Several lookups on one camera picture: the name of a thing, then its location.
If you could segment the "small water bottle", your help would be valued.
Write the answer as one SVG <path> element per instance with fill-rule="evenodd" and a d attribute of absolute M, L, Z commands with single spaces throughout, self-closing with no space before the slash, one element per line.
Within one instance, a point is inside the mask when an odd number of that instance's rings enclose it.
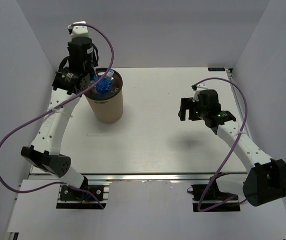
<path fill-rule="evenodd" d="M 106 94 L 114 82 L 114 71 L 110 69 L 106 76 L 96 85 L 95 90 L 99 94 Z"/>

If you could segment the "crushed bottle blue label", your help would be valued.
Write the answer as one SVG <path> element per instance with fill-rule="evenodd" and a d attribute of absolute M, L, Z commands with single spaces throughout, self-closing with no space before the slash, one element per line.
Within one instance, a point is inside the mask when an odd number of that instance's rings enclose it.
<path fill-rule="evenodd" d="M 90 85 L 96 87 L 100 82 L 100 77 L 97 73 L 94 74 L 94 76 L 90 80 Z"/>

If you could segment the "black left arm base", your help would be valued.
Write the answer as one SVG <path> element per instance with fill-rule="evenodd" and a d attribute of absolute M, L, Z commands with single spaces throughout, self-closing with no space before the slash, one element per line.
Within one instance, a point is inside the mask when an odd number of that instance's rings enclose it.
<path fill-rule="evenodd" d="M 104 185 L 89 185 L 88 191 L 95 196 L 100 204 L 105 207 L 108 200 L 109 188 Z M 63 185 L 60 187 L 56 208 L 67 210 L 102 210 L 99 203 L 86 192 L 72 190 Z"/>

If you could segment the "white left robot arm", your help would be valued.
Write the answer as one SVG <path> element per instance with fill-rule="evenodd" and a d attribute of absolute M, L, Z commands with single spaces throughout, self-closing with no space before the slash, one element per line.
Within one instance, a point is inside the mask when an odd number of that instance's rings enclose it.
<path fill-rule="evenodd" d="M 69 119 L 80 98 L 94 76 L 96 58 L 89 37 L 79 36 L 68 42 L 69 56 L 64 58 L 56 72 L 48 109 L 38 134 L 21 155 L 33 166 L 56 176 L 72 186 L 71 194 L 79 200 L 88 195 L 87 179 L 71 166 L 70 157 L 61 154 L 61 143 Z"/>

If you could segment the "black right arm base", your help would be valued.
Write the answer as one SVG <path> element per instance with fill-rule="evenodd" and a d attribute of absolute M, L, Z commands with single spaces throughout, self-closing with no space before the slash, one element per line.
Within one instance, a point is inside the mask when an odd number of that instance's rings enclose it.
<path fill-rule="evenodd" d="M 190 186 L 187 188 L 186 192 L 192 197 L 192 207 L 193 212 L 198 213 L 198 204 L 201 199 L 202 193 L 204 192 L 211 175 L 209 174 L 188 174 L 189 180 L 191 180 Z M 201 209 L 209 208 L 214 206 L 214 208 L 207 210 L 206 213 L 224 213 L 224 212 L 239 212 L 241 204 L 245 203 L 245 200 L 240 199 L 238 196 L 234 197 L 232 200 L 219 205 L 224 200 L 232 197 L 232 194 L 227 192 L 221 192 L 218 187 L 213 183 L 213 185 L 206 192 L 205 197 L 201 203 Z"/>

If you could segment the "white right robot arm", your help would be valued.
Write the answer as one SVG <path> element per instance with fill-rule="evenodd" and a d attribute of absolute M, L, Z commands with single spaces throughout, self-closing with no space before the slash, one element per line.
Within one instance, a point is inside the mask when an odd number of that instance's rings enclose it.
<path fill-rule="evenodd" d="M 181 121 L 203 120 L 244 165 L 247 175 L 220 173 L 208 188 L 209 195 L 221 199 L 226 193 L 243 196 L 254 207 L 286 197 L 286 163 L 274 160 L 241 132 L 235 116 L 222 110 L 213 89 L 197 91 L 182 98 L 178 116 Z"/>

